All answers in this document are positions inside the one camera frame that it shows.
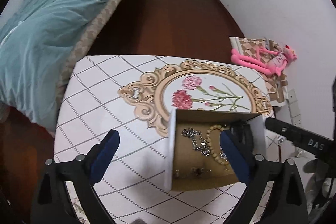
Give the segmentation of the black smart band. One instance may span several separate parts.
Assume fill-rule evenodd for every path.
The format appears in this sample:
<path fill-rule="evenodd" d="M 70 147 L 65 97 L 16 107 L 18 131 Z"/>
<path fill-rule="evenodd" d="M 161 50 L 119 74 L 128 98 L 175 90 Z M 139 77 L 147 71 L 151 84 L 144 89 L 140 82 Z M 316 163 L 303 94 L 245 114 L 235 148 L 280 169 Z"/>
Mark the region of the black smart band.
<path fill-rule="evenodd" d="M 250 125 L 244 121 L 237 121 L 230 126 L 230 130 L 233 136 L 234 158 L 252 164 L 254 140 Z"/>

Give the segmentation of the white cardboard box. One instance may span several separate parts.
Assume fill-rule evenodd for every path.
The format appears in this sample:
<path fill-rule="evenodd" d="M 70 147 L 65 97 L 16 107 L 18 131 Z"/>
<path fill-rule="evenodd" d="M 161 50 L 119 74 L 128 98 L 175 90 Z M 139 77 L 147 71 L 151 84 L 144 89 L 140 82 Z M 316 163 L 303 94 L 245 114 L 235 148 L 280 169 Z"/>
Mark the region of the white cardboard box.
<path fill-rule="evenodd" d="M 237 121 L 252 130 L 252 154 L 266 156 L 265 116 L 256 113 L 229 113 L 174 109 L 170 113 L 164 187 L 173 192 L 220 188 L 238 182 L 220 146 L 220 135 Z"/>

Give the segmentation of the white plastic bag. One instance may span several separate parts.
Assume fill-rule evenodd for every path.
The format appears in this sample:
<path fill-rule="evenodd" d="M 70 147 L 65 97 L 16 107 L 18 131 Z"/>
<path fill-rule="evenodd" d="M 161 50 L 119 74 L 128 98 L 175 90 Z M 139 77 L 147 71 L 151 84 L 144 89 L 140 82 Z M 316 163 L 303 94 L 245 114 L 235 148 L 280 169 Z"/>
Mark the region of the white plastic bag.
<path fill-rule="evenodd" d="M 305 173 L 312 174 L 305 188 L 309 214 L 323 208 L 335 195 L 335 178 L 326 176 L 328 167 L 318 159 L 311 160 L 303 166 Z"/>

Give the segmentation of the patterned tablecloth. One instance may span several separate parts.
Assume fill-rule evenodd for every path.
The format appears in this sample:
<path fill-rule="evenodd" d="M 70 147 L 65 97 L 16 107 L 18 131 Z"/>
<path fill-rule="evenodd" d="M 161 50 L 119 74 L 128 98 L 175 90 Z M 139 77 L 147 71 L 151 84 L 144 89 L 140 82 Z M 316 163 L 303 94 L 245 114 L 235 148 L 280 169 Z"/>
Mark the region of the patterned tablecloth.
<path fill-rule="evenodd" d="M 273 110 L 260 73 L 235 65 L 167 56 L 87 56 L 76 63 L 58 117 L 56 162 L 71 161 L 109 130 L 120 146 L 95 185 L 117 223 L 223 223 L 244 184 L 196 192 L 164 188 L 171 110 Z"/>

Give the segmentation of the bed mattress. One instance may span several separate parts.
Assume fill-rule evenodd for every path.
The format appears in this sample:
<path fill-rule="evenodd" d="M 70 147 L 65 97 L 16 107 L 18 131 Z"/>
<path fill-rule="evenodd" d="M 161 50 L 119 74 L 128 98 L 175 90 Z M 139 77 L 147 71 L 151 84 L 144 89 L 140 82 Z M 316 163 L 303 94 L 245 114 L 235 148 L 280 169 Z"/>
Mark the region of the bed mattress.
<path fill-rule="evenodd" d="M 75 64 L 88 53 L 98 34 L 101 32 L 108 20 L 110 20 L 110 17 L 121 1 L 122 0 L 108 0 L 103 9 L 84 30 L 79 41 L 75 44 L 72 52 L 70 53 L 70 56 L 67 58 L 60 74 L 56 89 L 57 100 L 61 101 L 63 99 L 66 86 L 70 80 Z"/>

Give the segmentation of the teal blanket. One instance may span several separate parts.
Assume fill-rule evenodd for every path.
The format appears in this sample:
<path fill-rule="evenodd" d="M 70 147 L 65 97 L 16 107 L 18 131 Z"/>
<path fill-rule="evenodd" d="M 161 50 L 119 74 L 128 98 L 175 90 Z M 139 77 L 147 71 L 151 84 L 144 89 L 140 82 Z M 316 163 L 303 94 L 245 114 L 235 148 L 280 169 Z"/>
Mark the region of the teal blanket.
<path fill-rule="evenodd" d="M 54 132 L 57 83 L 84 30 L 108 0 L 9 0 L 1 14 L 1 121 L 15 108 Z"/>

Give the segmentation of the wall socket strip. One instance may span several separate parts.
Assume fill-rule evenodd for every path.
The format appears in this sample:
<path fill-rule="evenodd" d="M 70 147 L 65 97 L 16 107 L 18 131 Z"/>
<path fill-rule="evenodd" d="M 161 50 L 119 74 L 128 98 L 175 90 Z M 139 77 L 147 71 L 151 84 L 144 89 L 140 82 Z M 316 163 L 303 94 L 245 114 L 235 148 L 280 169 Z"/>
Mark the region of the wall socket strip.
<path fill-rule="evenodd" d="M 302 127 L 301 112 L 294 89 L 288 91 L 288 108 L 292 125 Z"/>

